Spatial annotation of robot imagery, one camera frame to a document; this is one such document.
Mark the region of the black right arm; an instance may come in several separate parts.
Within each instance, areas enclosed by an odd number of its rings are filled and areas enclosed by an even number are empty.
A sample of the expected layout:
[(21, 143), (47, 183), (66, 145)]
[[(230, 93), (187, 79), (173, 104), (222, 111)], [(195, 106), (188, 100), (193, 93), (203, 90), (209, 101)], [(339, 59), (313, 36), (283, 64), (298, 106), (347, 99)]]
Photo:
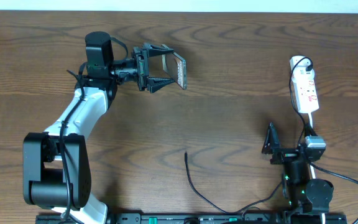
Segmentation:
[(321, 215), (329, 212), (333, 184), (310, 174), (310, 162), (319, 160), (325, 150), (325, 141), (309, 125), (305, 140), (293, 148), (281, 147), (275, 126), (268, 125), (262, 153), (272, 156), (272, 165), (283, 166), (283, 194), (290, 203), (281, 214), (283, 223), (322, 223)]

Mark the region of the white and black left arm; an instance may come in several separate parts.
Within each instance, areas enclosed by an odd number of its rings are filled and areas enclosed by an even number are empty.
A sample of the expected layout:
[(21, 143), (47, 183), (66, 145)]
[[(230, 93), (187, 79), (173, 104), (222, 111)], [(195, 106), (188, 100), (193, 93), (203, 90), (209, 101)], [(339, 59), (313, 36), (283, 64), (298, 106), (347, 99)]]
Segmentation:
[(112, 45), (120, 40), (103, 31), (85, 36), (87, 61), (73, 76), (74, 97), (60, 117), (41, 133), (28, 133), (23, 142), (23, 197), (29, 205), (58, 212), (59, 223), (106, 223), (108, 206), (91, 193), (86, 141), (110, 108), (117, 88), (135, 82), (154, 93), (173, 83), (149, 75), (149, 58), (174, 50), (145, 43), (116, 60)]

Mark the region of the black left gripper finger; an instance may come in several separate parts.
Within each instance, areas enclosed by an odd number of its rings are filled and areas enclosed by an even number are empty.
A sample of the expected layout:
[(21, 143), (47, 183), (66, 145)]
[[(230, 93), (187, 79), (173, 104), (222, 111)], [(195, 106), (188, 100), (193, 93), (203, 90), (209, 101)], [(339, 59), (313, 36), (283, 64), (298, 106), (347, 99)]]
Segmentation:
[(150, 93), (155, 93), (161, 88), (174, 83), (175, 81), (171, 78), (156, 78), (149, 77), (147, 79), (147, 89)]
[(174, 53), (174, 50), (169, 47), (157, 46), (150, 43), (144, 43), (143, 49), (146, 50), (148, 58)]

